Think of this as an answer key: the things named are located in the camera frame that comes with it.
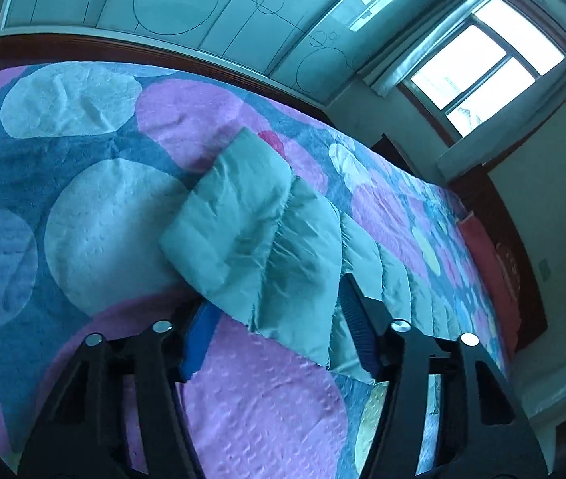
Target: pillow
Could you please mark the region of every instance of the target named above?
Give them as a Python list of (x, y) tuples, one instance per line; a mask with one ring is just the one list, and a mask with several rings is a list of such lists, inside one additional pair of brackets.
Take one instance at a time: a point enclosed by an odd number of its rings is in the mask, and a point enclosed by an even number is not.
[(504, 346), (511, 360), (518, 344), (520, 311), (516, 295), (511, 293), (507, 286), (505, 272), (502, 269), (504, 263), (499, 262), (494, 244), (473, 212), (459, 222), (458, 227), (494, 305)]
[(518, 302), (520, 298), (520, 274), (518, 273), (518, 264), (516, 263), (514, 252), (505, 244), (498, 243), (496, 245), (496, 255), (498, 256), (498, 262), (500, 263), (507, 289), (512, 299)]

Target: window frame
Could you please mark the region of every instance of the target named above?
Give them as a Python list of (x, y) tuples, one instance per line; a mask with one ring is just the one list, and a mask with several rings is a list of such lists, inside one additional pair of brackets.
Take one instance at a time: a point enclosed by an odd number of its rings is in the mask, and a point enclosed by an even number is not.
[[(482, 7), (491, 0), (486, 0), (478, 8)], [(566, 57), (566, 31), (552, 18), (545, 10), (539, 7), (531, 0), (502, 0), (509, 6), (517, 10), (521, 15), (527, 18), (546, 38), (551, 41), (554, 46), (562, 52)], [(498, 70), (502, 68), (509, 60), (517, 60), (537, 81), (542, 77), (538, 71), (525, 59), (525, 57), (518, 52), (507, 40), (498, 34), (493, 28), (483, 23), (472, 10), (467, 18), (465, 18), (456, 27), (452, 28), (445, 36), (435, 45), (432, 51), (420, 62), (416, 67), (403, 79), (401, 85), (411, 93), (421, 104), (430, 116), (431, 119), (440, 124), (442, 129), (447, 135), (439, 135), (448, 144), (453, 145), (458, 142), (463, 136), (458, 129), (451, 123), (447, 117), (447, 113), (453, 111), (458, 105), (463, 103), (471, 94), (478, 90), (489, 78), (491, 78)], [(418, 85), (412, 82), (411, 78), (418, 73), (418, 71), (432, 60), (437, 54), (444, 49), (451, 41), (458, 37), (464, 30), (470, 26), (475, 26), (481, 32), (486, 34), (492, 41), (494, 41), (505, 52), (505, 55), (498, 62), (489, 68), (482, 76), (477, 79), (474, 84), (461, 92), (457, 97), (452, 99), (443, 109), (439, 109), (432, 100), (422, 91)]]

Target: wooden headboard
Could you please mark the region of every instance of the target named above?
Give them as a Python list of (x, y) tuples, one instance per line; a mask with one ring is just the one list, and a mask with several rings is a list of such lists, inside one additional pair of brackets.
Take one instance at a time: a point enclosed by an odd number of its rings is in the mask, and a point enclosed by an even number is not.
[(520, 275), (518, 306), (522, 324), (518, 331), (516, 351), (531, 344), (547, 330), (547, 316), (538, 282), (524, 244), (507, 207), (483, 166), (476, 166), (449, 185), (467, 211), (473, 211), (485, 225), (494, 245), (503, 243), (514, 253)]

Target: bedspread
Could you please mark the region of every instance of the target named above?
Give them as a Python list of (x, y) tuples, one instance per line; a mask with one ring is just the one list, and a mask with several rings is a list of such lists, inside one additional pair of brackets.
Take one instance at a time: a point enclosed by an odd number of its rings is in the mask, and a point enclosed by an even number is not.
[(447, 300), (246, 128), (189, 193), (160, 245), (194, 290), (251, 332), (367, 384), (375, 381), (340, 300), (345, 273), (394, 319), (450, 340), (461, 335)]
[[(128, 336), (191, 291), (158, 239), (243, 127), (453, 307), (504, 368), (455, 226), (463, 206), (325, 124), (202, 76), (123, 63), (0, 72), (0, 455), (11, 463), (86, 334)], [(435, 318), (421, 319), (444, 335)], [(336, 376), (223, 315), (182, 387), (208, 477), (357, 477), (384, 386)], [(437, 412), (425, 426), (431, 466)], [(130, 442), (132, 461), (142, 456)]]

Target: folded quilt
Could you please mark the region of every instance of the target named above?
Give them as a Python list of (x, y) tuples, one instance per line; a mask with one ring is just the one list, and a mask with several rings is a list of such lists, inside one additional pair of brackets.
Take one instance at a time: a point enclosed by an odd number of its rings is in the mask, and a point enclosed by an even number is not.
[(460, 334), (447, 300), (247, 129), (189, 193), (161, 247), (197, 292), (250, 331), (366, 383), (338, 300), (344, 273), (394, 318), (427, 335)]

